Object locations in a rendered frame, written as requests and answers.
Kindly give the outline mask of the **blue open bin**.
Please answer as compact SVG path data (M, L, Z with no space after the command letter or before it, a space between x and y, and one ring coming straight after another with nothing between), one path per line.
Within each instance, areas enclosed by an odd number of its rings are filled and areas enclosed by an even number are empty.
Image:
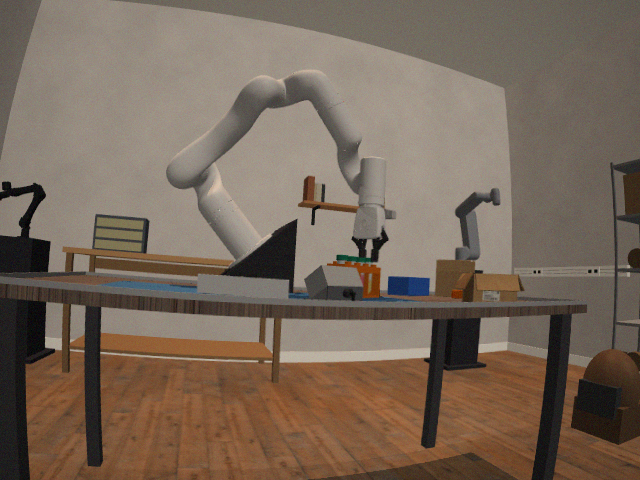
M388 276L388 295L429 296L430 278Z

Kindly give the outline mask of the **orange flat plate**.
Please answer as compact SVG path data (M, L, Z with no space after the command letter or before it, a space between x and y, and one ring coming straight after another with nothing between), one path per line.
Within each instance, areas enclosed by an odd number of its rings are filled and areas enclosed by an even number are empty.
M351 265L351 262L347 262L347 261L345 261L345 264L337 264L337 261L333 261L333 264L327 263L327 265L357 268L358 272L360 272L359 273L360 278L361 278L361 273L365 273L363 298L379 297L381 268L378 268L376 267L376 265L372 265L372 264L371 264L371 267L369 267L369 264L363 264L363 266L360 266L360 263L354 263L354 265ZM369 273L373 273L373 274L372 274L372 288L371 288L371 292L368 294Z

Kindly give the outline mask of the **white key housing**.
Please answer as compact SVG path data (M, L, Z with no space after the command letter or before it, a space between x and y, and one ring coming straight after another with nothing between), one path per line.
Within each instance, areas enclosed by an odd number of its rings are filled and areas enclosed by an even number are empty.
M310 299L363 301L357 268L321 265L304 281Z

